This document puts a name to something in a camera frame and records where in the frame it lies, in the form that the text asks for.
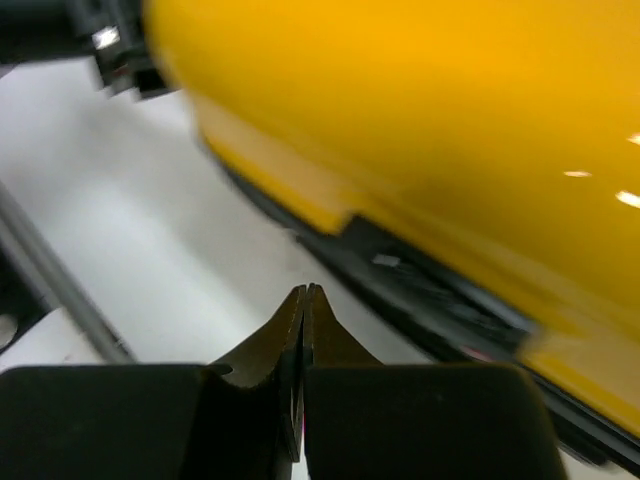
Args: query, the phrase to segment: yellow car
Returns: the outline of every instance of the yellow car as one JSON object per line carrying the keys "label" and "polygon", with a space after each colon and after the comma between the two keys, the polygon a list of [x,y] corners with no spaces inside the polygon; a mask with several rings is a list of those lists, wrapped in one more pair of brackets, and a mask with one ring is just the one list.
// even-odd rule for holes
{"label": "yellow car", "polygon": [[523,366],[567,448],[640,474],[640,2],[147,12],[254,202],[425,349]]}

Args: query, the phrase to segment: metal rod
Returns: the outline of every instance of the metal rod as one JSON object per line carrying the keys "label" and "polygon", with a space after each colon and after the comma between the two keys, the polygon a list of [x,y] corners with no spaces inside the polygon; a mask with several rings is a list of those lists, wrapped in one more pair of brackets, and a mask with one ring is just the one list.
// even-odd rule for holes
{"label": "metal rod", "polygon": [[0,184],[0,248],[51,310],[63,307],[108,363],[135,363],[124,342]]}

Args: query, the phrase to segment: white surface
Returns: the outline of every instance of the white surface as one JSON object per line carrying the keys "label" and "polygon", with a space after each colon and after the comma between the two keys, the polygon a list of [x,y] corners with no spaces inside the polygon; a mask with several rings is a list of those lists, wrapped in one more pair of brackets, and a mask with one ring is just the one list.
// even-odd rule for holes
{"label": "white surface", "polygon": [[179,95],[107,99],[89,68],[0,80],[0,181],[142,361],[211,361],[312,281],[382,361],[424,361],[228,187]]}
{"label": "white surface", "polygon": [[62,309],[51,312],[0,355],[0,373],[25,365],[103,363]]}

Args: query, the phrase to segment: black plastic part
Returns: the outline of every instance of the black plastic part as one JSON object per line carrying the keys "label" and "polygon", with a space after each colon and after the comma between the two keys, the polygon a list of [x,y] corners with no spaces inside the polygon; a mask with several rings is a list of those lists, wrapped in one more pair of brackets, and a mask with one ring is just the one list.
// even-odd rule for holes
{"label": "black plastic part", "polygon": [[[339,239],[318,233],[241,175],[232,171],[223,163],[220,163],[220,166],[238,190],[257,208],[275,222],[295,231],[299,236],[299,242],[328,266],[332,272],[338,274],[339,279],[354,291],[360,299],[370,305],[386,322],[394,326],[408,340],[433,359],[442,362],[457,362],[464,359],[473,361],[473,358],[466,355],[460,347],[480,345],[479,351],[489,353],[489,356],[496,360],[517,363],[513,355],[509,354],[508,348],[491,342],[489,342],[491,343],[490,348],[486,348],[486,339],[473,334],[473,332],[470,332],[472,335],[469,338],[477,338],[479,340],[477,343],[472,341],[460,344],[457,341],[451,341],[446,331],[434,332],[430,330],[410,312],[396,305],[395,297],[385,297],[380,294],[380,290],[372,289],[371,284],[375,283],[376,279],[372,278],[371,282],[367,283],[362,280],[364,276],[354,276],[353,264],[344,261],[345,258],[349,258],[344,252],[347,249]],[[402,250],[411,249],[411,247],[406,244],[403,245],[397,239],[394,239],[394,242],[396,245],[400,244]],[[437,271],[442,272],[443,269],[446,270],[446,267],[439,265]],[[449,275],[448,278],[459,278],[455,272],[450,272]],[[460,291],[469,288],[468,284],[461,285],[463,288]],[[474,292],[475,288],[477,288],[472,285],[470,287],[471,289],[467,291]],[[486,298],[491,299],[492,297],[484,297],[482,292],[475,291],[470,300],[484,304],[484,299]],[[503,306],[509,308],[506,305],[497,305],[498,309]],[[518,312],[511,309],[508,311],[509,318],[507,320],[509,322],[527,321],[521,317],[519,318],[520,314]],[[445,327],[443,330],[446,330],[446,327],[453,326],[453,324],[445,323],[441,326]],[[587,463],[594,465],[604,465],[607,461],[611,461],[622,466],[631,474],[640,476],[640,439],[638,437],[613,424],[600,413],[572,398],[548,380],[535,374],[535,372],[530,371],[530,373],[534,376],[538,387],[542,389],[545,403],[556,425],[556,432],[560,437],[560,442],[566,447],[568,453],[579,460],[586,460]]]}
{"label": "black plastic part", "polygon": [[515,369],[316,368],[305,392],[314,480],[566,478],[544,406]]}
{"label": "black plastic part", "polygon": [[[0,0],[0,64],[92,56],[102,86],[135,88],[140,98],[171,91],[144,34],[142,0]],[[115,28],[118,40],[97,48],[93,36]]]}
{"label": "black plastic part", "polygon": [[18,331],[0,353],[13,345],[40,321],[48,309],[29,288],[13,263],[0,249],[0,315],[9,315],[17,322]]}
{"label": "black plastic part", "polygon": [[296,287],[210,366],[0,377],[0,478],[566,479],[533,383],[506,366],[385,367]]}
{"label": "black plastic part", "polygon": [[79,41],[66,0],[0,0],[0,64],[89,56]]}
{"label": "black plastic part", "polygon": [[[289,405],[283,411],[281,393],[302,382],[284,380],[280,362],[298,351],[305,295],[295,288],[264,327],[211,366],[5,373],[0,478],[289,479],[283,418],[296,417]],[[302,422],[289,428],[295,446]]]}

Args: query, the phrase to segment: yellow car body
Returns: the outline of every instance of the yellow car body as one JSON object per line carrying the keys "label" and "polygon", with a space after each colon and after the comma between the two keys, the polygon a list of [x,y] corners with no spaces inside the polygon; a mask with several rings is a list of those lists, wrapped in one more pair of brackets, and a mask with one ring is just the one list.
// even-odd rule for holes
{"label": "yellow car body", "polygon": [[162,0],[223,162],[356,215],[540,325],[518,361],[640,436],[640,2]]}

